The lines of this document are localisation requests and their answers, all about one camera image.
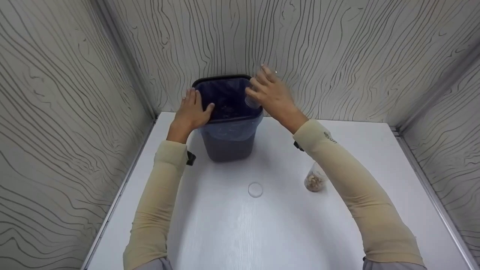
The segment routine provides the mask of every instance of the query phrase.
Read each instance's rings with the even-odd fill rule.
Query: clear plastic cup
[[[322,170],[320,165],[318,165],[317,162],[315,162],[312,165],[312,168],[307,174],[307,177],[305,177],[305,187],[311,191],[311,192],[319,192],[321,191],[324,187],[326,182],[328,181],[328,177],[325,174],[325,172]]]
[[[245,104],[252,109],[257,109],[260,107],[260,104],[249,96],[245,97]]]

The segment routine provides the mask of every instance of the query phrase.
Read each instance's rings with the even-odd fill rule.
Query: white surface
[[[89,270],[122,268],[135,209],[173,116],[160,114]],[[389,194],[427,267],[467,269],[388,125],[321,123]],[[253,153],[242,161],[211,162],[197,133],[188,144],[197,160],[180,183],[168,236],[175,270],[361,269],[364,253],[354,220],[330,182],[319,193],[306,190],[303,180],[313,161],[278,122],[263,119]],[[253,182],[263,187],[259,198],[248,193]]]

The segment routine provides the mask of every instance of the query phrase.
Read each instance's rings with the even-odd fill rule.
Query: beige arm sleeve
[[[369,260],[424,265],[415,237],[386,192],[325,127],[309,120],[293,138],[322,167],[347,205]]]
[[[163,141],[133,218],[123,268],[132,270],[167,256],[167,234],[180,178],[187,163],[185,144]]]

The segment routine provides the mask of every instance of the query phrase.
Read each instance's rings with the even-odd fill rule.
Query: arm
[[[423,265],[415,237],[368,170],[325,127],[295,107],[288,88],[267,67],[262,66],[251,84],[254,90],[247,88],[247,95],[292,132],[325,171],[359,227],[367,259]]]
[[[155,154],[152,172],[135,212],[130,241],[123,253],[125,270],[167,256],[167,234],[187,162],[187,138],[210,119],[213,107],[210,104],[203,111],[200,93],[194,89],[189,89],[182,100],[167,139]]]

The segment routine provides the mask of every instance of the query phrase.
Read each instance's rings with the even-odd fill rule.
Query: trash can
[[[202,107],[214,103],[208,123],[200,128],[207,154],[215,162],[247,158],[253,149],[257,126],[263,118],[263,108],[245,103],[248,75],[229,75],[196,80],[192,87],[202,95]]]

